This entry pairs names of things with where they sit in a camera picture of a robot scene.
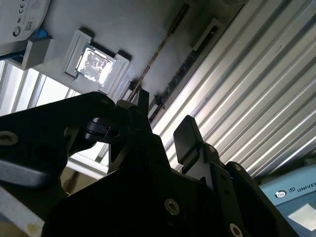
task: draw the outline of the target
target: corrugated metal panel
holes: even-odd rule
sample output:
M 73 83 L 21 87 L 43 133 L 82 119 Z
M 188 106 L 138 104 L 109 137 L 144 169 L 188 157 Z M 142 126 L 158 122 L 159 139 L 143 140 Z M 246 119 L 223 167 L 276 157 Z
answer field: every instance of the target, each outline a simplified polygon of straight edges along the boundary
M 267 174 L 316 146 L 316 1 L 251 0 L 156 122 L 171 165 L 185 115 L 221 160 Z
M 22 71 L 0 61 L 0 116 L 80 95 L 78 92 L 30 69 Z M 108 168 L 96 162 L 103 143 L 74 154 L 68 167 L 93 178 L 103 177 Z

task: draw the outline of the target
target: sticker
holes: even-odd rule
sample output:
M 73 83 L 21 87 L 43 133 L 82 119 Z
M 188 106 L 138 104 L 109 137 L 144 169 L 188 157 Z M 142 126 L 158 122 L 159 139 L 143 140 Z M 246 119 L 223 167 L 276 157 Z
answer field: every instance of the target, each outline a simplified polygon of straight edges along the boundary
M 42 23 L 49 0 L 0 0 L 0 44 L 27 40 Z

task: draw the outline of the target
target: screw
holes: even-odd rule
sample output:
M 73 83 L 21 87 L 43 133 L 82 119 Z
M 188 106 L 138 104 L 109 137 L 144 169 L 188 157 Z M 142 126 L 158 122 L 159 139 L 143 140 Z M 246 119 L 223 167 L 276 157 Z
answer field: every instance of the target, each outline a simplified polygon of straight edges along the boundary
M 240 228 L 234 223 L 229 224 L 229 229 L 231 230 L 234 237 L 243 237 Z
M 241 167 L 239 165 L 235 164 L 235 168 L 236 170 L 241 171 Z
M 180 213 L 178 203 L 171 198 L 168 198 L 164 201 L 164 207 L 166 208 L 167 212 L 169 212 L 173 216 L 177 216 Z
M 12 146 L 18 143 L 18 136 L 10 131 L 0 131 L 0 146 Z

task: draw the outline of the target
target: bolt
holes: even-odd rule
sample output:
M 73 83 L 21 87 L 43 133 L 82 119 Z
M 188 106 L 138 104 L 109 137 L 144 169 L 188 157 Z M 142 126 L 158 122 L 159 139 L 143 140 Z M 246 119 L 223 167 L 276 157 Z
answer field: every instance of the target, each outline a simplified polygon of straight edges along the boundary
M 10 131 L 0 131 L 0 146 L 12 146 L 19 141 L 18 136 Z
M 236 170 L 241 171 L 241 167 L 239 165 L 235 164 L 235 168 Z
M 164 201 L 164 207 L 166 208 L 167 212 L 169 212 L 173 216 L 177 216 L 180 213 L 178 203 L 171 198 L 168 198 Z
M 231 230 L 231 233 L 233 234 L 234 237 L 243 237 L 240 228 L 234 223 L 229 224 L 229 229 Z

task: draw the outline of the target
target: ribbed aluminum wall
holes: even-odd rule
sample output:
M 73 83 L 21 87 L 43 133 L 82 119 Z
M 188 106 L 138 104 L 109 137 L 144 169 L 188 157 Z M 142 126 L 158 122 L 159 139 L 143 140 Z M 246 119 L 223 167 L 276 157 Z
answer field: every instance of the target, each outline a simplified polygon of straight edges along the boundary
M 316 147 L 316 1 L 250 0 L 156 122 L 171 165 L 185 115 L 253 177 Z

